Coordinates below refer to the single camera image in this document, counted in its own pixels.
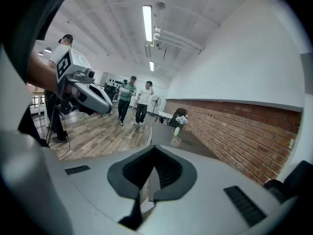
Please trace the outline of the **person's left hand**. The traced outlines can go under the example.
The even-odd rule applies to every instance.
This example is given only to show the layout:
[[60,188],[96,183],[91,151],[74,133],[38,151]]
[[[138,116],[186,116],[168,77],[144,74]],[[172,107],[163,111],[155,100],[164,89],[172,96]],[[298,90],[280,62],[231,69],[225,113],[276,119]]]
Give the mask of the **person's left hand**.
[[75,95],[76,97],[79,97],[81,92],[74,86],[72,86],[71,84],[67,84],[64,87],[64,94],[65,95]]

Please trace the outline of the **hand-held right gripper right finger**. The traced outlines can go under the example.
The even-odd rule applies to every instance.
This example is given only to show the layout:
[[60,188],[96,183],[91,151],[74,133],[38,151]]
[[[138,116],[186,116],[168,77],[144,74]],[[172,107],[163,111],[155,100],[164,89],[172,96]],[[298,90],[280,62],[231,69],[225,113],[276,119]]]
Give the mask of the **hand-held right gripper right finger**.
[[[179,200],[156,203],[137,229],[143,235],[269,235],[297,201],[281,204],[270,192],[216,159],[166,147],[191,162],[197,170],[193,187]],[[265,214],[265,219],[248,225],[225,189],[237,186]]]

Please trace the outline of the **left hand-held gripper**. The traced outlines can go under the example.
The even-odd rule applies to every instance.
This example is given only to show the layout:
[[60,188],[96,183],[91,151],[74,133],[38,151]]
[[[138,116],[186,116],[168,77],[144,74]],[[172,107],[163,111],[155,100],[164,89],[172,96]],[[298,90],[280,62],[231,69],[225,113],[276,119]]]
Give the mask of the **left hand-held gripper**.
[[[94,83],[95,71],[85,56],[70,48],[56,64],[57,97],[61,101],[64,114],[74,110],[92,115],[93,113],[110,114],[112,101],[102,86]],[[71,84],[80,92],[80,96],[65,95],[64,87]]]

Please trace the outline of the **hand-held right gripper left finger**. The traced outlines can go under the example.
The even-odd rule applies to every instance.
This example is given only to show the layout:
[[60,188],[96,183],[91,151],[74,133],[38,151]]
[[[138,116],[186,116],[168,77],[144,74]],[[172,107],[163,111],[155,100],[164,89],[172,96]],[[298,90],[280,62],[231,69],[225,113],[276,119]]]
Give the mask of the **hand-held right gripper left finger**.
[[140,190],[123,176],[120,161],[146,157],[143,149],[103,157],[60,161],[43,149],[45,188],[41,225],[56,235],[154,235],[153,215],[143,218]]

